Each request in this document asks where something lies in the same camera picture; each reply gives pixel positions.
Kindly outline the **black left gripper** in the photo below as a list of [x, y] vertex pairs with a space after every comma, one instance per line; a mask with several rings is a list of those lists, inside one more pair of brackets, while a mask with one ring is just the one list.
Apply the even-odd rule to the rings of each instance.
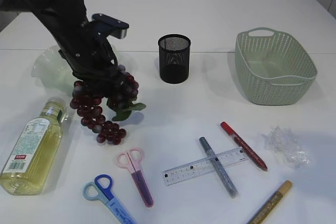
[[75, 77], [89, 81], [112, 81], [118, 70], [118, 60], [107, 37], [95, 31], [92, 21], [84, 19], [71, 23], [52, 19], [49, 31]]

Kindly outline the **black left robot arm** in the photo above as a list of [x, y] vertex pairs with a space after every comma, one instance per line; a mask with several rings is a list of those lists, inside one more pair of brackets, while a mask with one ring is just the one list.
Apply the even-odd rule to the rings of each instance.
[[84, 0], [1, 0], [1, 10], [32, 13], [52, 34], [78, 79], [103, 88], [124, 80], [107, 38], [123, 39], [129, 24], [102, 13], [88, 20]]

